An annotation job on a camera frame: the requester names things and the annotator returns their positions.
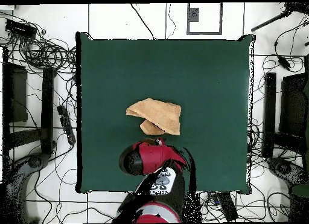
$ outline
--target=green object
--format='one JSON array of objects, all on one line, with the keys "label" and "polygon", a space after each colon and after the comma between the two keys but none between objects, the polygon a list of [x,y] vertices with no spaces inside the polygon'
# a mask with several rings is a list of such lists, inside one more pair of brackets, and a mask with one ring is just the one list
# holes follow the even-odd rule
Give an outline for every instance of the green object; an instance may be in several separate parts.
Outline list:
[{"label": "green object", "polygon": [[292,188],[292,194],[297,195],[299,197],[309,198],[309,182],[307,182],[306,184],[300,184],[294,186]]},{"label": "green object", "polygon": [[[81,33],[80,40],[82,193],[133,191],[139,185],[142,176],[124,174],[118,160],[126,147],[147,137],[139,127],[144,119],[126,115],[130,105],[146,98],[181,106],[180,136],[162,136],[168,145],[191,152],[197,190],[247,190],[253,36],[91,40]],[[185,180],[188,188],[187,171]]]}]

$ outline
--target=black stand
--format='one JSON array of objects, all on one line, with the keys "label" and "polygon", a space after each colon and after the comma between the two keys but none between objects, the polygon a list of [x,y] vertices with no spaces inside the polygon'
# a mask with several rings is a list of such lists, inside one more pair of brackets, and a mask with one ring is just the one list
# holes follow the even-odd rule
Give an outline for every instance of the black stand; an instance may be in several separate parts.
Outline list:
[{"label": "black stand", "polygon": [[256,30],[259,30],[260,28],[265,27],[265,26],[267,26],[268,24],[272,24],[273,22],[275,22],[275,21],[277,21],[277,20],[280,20],[280,19],[282,19],[282,18],[284,18],[284,17],[287,17],[287,16],[289,16],[291,13],[292,13],[292,12],[291,12],[290,10],[285,9],[285,10],[283,11],[283,13],[281,13],[281,14],[275,16],[274,18],[272,18],[272,19],[270,19],[270,20],[268,20],[268,21],[263,22],[262,24],[259,24],[258,26],[254,27],[253,29],[251,29],[251,32],[254,32],[254,31],[256,31]]},{"label": "black stand", "polygon": [[[304,57],[305,73],[295,74],[299,79],[308,78],[309,75],[309,56]],[[307,144],[305,136],[289,135],[286,133],[275,132],[276,114],[276,73],[267,73],[265,76],[265,99],[264,99],[264,118],[263,118],[263,143],[261,156],[272,158],[274,145],[288,148],[301,155],[306,154]]]},{"label": "black stand", "polygon": [[[43,70],[41,128],[10,133],[10,120],[13,109],[11,103],[12,78],[10,67],[6,65],[8,51],[4,50],[3,63],[3,183],[1,188],[1,222],[29,222],[25,207],[27,183],[31,175],[48,165],[54,148],[53,142],[53,93],[56,72],[52,68]],[[41,141],[41,153],[26,156],[13,164],[9,151],[24,144]]]}]

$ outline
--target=white tile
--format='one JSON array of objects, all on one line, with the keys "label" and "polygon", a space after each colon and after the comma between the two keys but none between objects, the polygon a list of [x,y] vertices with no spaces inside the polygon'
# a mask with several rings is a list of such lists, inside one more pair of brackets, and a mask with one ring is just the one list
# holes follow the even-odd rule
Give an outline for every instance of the white tile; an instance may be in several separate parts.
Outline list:
[{"label": "white tile", "polygon": [[51,204],[52,210],[48,214],[51,208],[48,202],[27,201],[27,212],[29,218],[39,217],[39,223],[41,224],[46,215],[48,214],[48,217],[44,221],[44,224],[59,224],[60,222],[62,222],[63,224],[83,224],[87,222],[87,203],[61,203],[61,207],[59,206],[59,203],[53,202]]},{"label": "white tile", "polygon": [[[59,137],[62,133],[63,132],[60,129],[54,129],[54,140],[57,140],[57,137]],[[66,135],[61,135],[57,144],[56,156],[67,152],[70,148]],[[38,199],[38,196],[33,190],[37,177],[37,173],[33,174],[29,180],[29,184],[27,186],[27,199]],[[63,155],[56,160],[52,160],[40,172],[37,191],[41,196],[47,198],[48,200],[58,201],[60,190],[60,200],[87,201],[86,194],[78,194],[75,191],[76,181],[77,148],[75,146],[69,153],[66,154],[66,156]]]},{"label": "white tile", "polygon": [[[88,30],[88,5],[18,5],[14,15],[40,25],[46,30],[45,39],[60,39],[71,49],[76,46],[75,34]],[[59,40],[54,43],[66,46]]]},{"label": "white tile", "polygon": [[243,34],[243,3],[223,3],[222,35],[187,35],[187,8],[188,3],[171,3],[171,8],[168,3],[170,16],[167,16],[167,37],[171,35],[169,39],[237,40]]},{"label": "white tile", "polygon": [[122,202],[126,196],[126,192],[92,191],[88,194],[88,201]]},{"label": "white tile", "polygon": [[[284,10],[284,3],[246,3],[245,10],[245,34],[255,34],[255,54],[274,54],[274,43],[277,37],[294,27],[297,27],[304,17],[304,14],[294,12],[290,16],[281,20],[275,21],[268,26],[251,32],[253,27],[262,24],[265,21],[279,15]],[[309,41],[308,38],[309,25],[300,28],[294,41],[292,55],[307,55],[309,47],[304,44]],[[290,55],[292,40],[295,30],[285,33],[278,40],[277,52],[280,55]]]},{"label": "white tile", "polygon": [[120,203],[88,203],[88,223],[111,223]]},{"label": "white tile", "polygon": [[[164,39],[165,4],[132,4],[156,39]],[[130,4],[91,4],[89,33],[94,39],[152,39]]]},{"label": "white tile", "polygon": [[[265,206],[268,196],[274,192],[288,193],[287,184],[280,178],[277,178],[269,171],[268,164],[261,162],[260,165],[254,165],[251,171],[251,188],[249,195],[237,195],[237,206]],[[280,196],[270,197],[270,203],[280,201]]]}]

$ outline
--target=black cable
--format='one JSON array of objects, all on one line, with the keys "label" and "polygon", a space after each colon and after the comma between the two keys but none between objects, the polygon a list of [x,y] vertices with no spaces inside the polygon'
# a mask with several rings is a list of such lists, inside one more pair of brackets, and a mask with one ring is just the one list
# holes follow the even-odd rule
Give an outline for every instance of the black cable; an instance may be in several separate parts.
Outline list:
[{"label": "black cable", "polygon": [[151,36],[152,36],[152,39],[155,39],[155,37],[153,36],[151,30],[149,29],[149,27],[146,25],[146,23],[143,21],[142,17],[139,15],[137,9],[132,5],[130,4],[131,7],[134,9],[134,11],[138,14],[138,17],[141,19],[142,23],[145,25],[145,27],[148,29],[148,31],[150,32]]},{"label": "black cable", "polygon": [[263,216],[263,217],[248,217],[248,218],[246,218],[246,220],[249,220],[250,221],[250,219],[252,219],[252,220],[263,220],[264,221],[264,219],[266,218],[266,216],[267,216],[267,213],[266,213],[266,208],[265,208],[265,203],[266,203],[266,198],[265,198],[265,195],[263,194],[263,192],[261,191],[261,190],[259,190],[256,186],[254,186],[253,184],[251,184],[251,186],[253,186],[255,189],[257,189],[261,194],[262,194],[262,196],[263,196],[263,202],[264,202],[264,206],[263,206],[263,208],[265,209],[265,215]]},{"label": "black cable", "polygon": [[38,177],[37,177],[37,179],[36,179],[36,183],[34,184],[34,190],[35,190],[36,194],[37,194],[41,199],[47,201],[47,202],[49,203],[49,205],[51,206],[51,208],[49,209],[47,215],[45,216],[45,218],[44,218],[43,221],[42,221],[42,224],[44,224],[44,221],[46,220],[46,218],[47,218],[48,215],[50,214],[50,212],[51,212],[51,210],[52,210],[52,208],[53,208],[53,205],[52,205],[52,203],[51,203],[49,200],[47,200],[46,198],[42,197],[42,196],[37,192],[36,187],[37,187],[37,183],[38,183],[39,179],[40,179],[40,171],[39,171],[39,175],[38,175]]},{"label": "black cable", "polygon": [[[280,65],[281,65],[283,68],[285,68],[286,70],[288,70],[288,71],[290,71],[290,72],[293,72],[293,73],[299,72],[299,71],[303,68],[303,66],[304,66],[304,61],[303,61],[300,57],[291,57],[291,52],[292,52],[292,50],[293,50],[294,38],[295,38],[296,32],[297,32],[298,29],[300,29],[301,27],[304,27],[304,26],[306,26],[306,25],[309,24],[309,21],[305,21],[304,23],[302,23],[302,21],[303,21],[305,18],[307,18],[307,15],[305,15],[305,16],[302,18],[302,20],[300,21],[299,25],[297,25],[296,27],[294,27],[294,28],[292,28],[292,29],[290,29],[290,30],[287,30],[287,31],[281,33],[281,34],[277,37],[277,39],[276,39],[276,41],[275,41],[275,43],[274,43],[275,53],[276,53],[276,56],[277,56],[277,58],[278,58],[278,62],[280,63]],[[279,38],[280,38],[282,35],[284,35],[285,33],[288,33],[288,32],[290,32],[290,31],[292,31],[292,30],[296,30],[296,31],[295,31],[294,36],[293,36],[293,39],[292,39],[292,46],[291,46],[291,51],[290,51],[290,60],[293,62],[293,67],[292,67],[292,68],[294,68],[294,65],[295,65],[295,61],[294,61],[293,59],[300,59],[300,60],[301,60],[302,68],[301,68],[300,70],[298,70],[298,71],[292,71],[292,70],[291,70],[290,63],[288,62],[288,60],[287,60],[285,57],[278,55],[278,53],[277,53],[277,46],[278,46],[278,40],[279,40]]]},{"label": "black cable", "polygon": [[168,39],[170,36],[172,36],[172,35],[174,34],[175,29],[176,29],[176,24],[175,24],[175,22],[171,19],[171,16],[170,16],[170,11],[171,11],[171,4],[170,4],[170,8],[168,9],[168,18],[170,18],[170,20],[171,20],[171,21],[172,21],[172,23],[174,24],[174,30],[173,30],[173,33],[172,33],[172,34],[170,34],[170,35],[167,37],[167,39]]},{"label": "black cable", "polygon": [[[59,157],[65,155],[65,154],[69,153],[69,152],[73,149],[73,147],[74,147],[74,146],[71,146],[70,149],[69,149],[67,152],[62,153],[61,155],[59,155],[59,156],[57,156],[57,157],[55,157],[55,158],[59,158]],[[45,179],[44,179],[43,181],[45,181],[54,171],[55,171],[55,170],[53,170],[52,172],[50,172],[49,175],[48,175],[47,177],[45,177]]]},{"label": "black cable", "polygon": [[107,221],[105,221],[105,222],[103,222],[103,223],[107,223],[107,222],[109,222],[110,220],[112,220],[112,219],[109,219],[109,220],[107,220]]},{"label": "black cable", "polygon": [[30,153],[31,153],[34,149],[38,148],[39,146],[41,146],[41,144],[39,144],[38,146],[36,146],[36,147],[34,147],[32,150],[30,150],[29,153],[28,153],[28,155],[30,155]]},{"label": "black cable", "polygon": [[276,194],[280,194],[280,195],[282,195],[282,196],[285,196],[288,200],[290,200],[290,197],[288,197],[286,194],[284,194],[284,193],[282,193],[282,192],[274,192],[274,193],[270,194],[270,195],[267,197],[267,200],[266,200],[267,209],[268,209],[268,212],[269,212],[269,216],[270,216],[270,218],[272,219],[273,222],[276,222],[276,221],[274,220],[274,218],[272,217],[272,213],[270,212],[269,199],[270,199],[273,195],[276,195]]},{"label": "black cable", "polygon": [[74,214],[81,214],[81,213],[86,212],[87,210],[90,210],[90,209],[95,210],[96,212],[98,212],[99,214],[101,214],[101,215],[103,215],[103,216],[109,217],[109,218],[110,218],[109,221],[113,219],[112,216],[110,216],[110,215],[108,215],[108,214],[105,214],[105,213],[102,213],[102,212],[100,212],[99,210],[97,210],[97,209],[94,208],[94,207],[89,207],[88,209],[85,209],[85,210],[83,210],[83,211],[79,211],[79,212],[76,212],[76,213],[69,213],[69,214],[67,214],[67,215],[63,218],[63,220],[61,221],[61,224],[63,224],[63,222],[65,221],[65,219],[66,219],[68,216],[71,216],[71,215],[74,215]]},{"label": "black cable", "polygon": [[63,178],[61,178],[61,177],[59,176],[59,174],[58,174],[58,172],[57,172],[57,167],[58,167],[58,166],[56,166],[56,159],[57,159],[56,154],[57,154],[57,142],[56,142],[55,158],[53,159],[54,162],[55,162],[55,169],[54,169],[54,171],[56,172],[56,175],[57,175],[58,178],[61,180],[61,182],[65,183],[65,184],[68,184],[68,185],[73,185],[73,184],[69,184],[69,183],[63,181]]},{"label": "black cable", "polygon": [[63,181],[63,178],[66,176],[66,174],[69,172],[69,171],[71,171],[71,170],[76,170],[77,171],[77,169],[69,169],[68,171],[66,171],[66,173],[63,175],[63,177],[60,179],[60,185],[59,185],[59,223],[61,222],[61,203],[60,203],[60,190],[61,190],[61,184],[62,184],[62,182],[64,182]]},{"label": "black cable", "polygon": [[216,217],[215,215],[213,215],[213,213],[210,212],[210,211],[209,211],[209,213],[218,221],[218,223],[221,223],[221,222],[219,221],[219,218],[218,218],[218,217]]},{"label": "black cable", "polygon": [[[240,202],[244,205],[244,202],[243,202],[242,199],[241,199],[241,195],[240,195]],[[246,208],[250,213],[255,214],[255,215],[258,217],[258,215],[257,215],[256,213],[252,212],[251,210],[249,210],[248,207],[245,207],[245,208]]]}]

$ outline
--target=floor tile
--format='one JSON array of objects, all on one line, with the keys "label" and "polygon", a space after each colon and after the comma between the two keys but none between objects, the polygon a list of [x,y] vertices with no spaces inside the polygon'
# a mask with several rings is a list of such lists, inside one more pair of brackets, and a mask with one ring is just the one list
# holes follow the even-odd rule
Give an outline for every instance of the floor tile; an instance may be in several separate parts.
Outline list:
[{"label": "floor tile", "polygon": [[[132,5],[154,37],[164,39],[165,3]],[[152,39],[136,11],[130,4],[91,4],[89,33],[94,39]]]},{"label": "floor tile", "polygon": [[59,4],[59,5],[18,5],[14,11],[18,18],[40,25],[46,30],[43,36],[54,43],[67,46],[69,49],[76,46],[76,32],[88,30],[88,5],[87,4]]},{"label": "floor tile", "polygon": [[88,203],[88,223],[111,223],[119,203]]},{"label": "floor tile", "polygon": [[223,3],[222,35],[187,35],[188,3],[171,3],[171,7],[168,3],[170,15],[167,14],[167,37],[169,39],[237,40],[243,34],[243,5],[243,3]]},{"label": "floor tile", "polygon": [[[245,34],[255,34],[255,54],[274,54],[274,43],[277,37],[294,27],[297,27],[304,17],[304,14],[294,12],[290,16],[278,20],[268,26],[251,32],[253,27],[268,21],[279,15],[284,10],[284,3],[246,3],[245,9]],[[298,29],[295,35],[292,55],[307,55],[309,47],[304,44],[309,41],[308,38],[309,25]],[[290,55],[293,36],[295,30],[285,33],[278,40],[277,53],[281,55]]]},{"label": "floor tile", "polygon": [[271,222],[269,213],[264,207],[237,207],[236,222]]},{"label": "floor tile", "polygon": [[51,204],[52,210],[48,214],[51,208],[51,205],[48,202],[27,201],[29,218],[39,217],[40,224],[43,222],[46,215],[48,216],[45,219],[44,224],[82,224],[87,222],[87,203],[61,203],[60,206],[59,203],[52,202]]},{"label": "floor tile", "polygon": [[[249,195],[237,195],[237,206],[252,205],[265,206],[269,195],[274,192],[288,193],[287,184],[280,178],[271,174],[266,162],[261,162],[260,165],[253,165],[251,171],[251,188],[252,192]],[[271,197],[269,202],[278,201],[279,196]]]},{"label": "floor tile", "polygon": [[126,192],[92,191],[88,194],[88,200],[122,202],[126,196]]},{"label": "floor tile", "polygon": [[[295,64],[290,61],[292,71],[297,71],[297,73],[304,73],[305,68],[303,67],[301,59],[293,59]],[[253,110],[252,116],[259,123],[263,121],[263,111],[264,111],[264,73],[275,72],[276,73],[276,131],[278,131],[279,121],[280,121],[280,107],[281,107],[281,82],[283,77],[290,76],[292,73],[283,67],[279,66],[278,58],[276,56],[255,56],[253,58],[254,63],[254,83],[253,83]]]}]

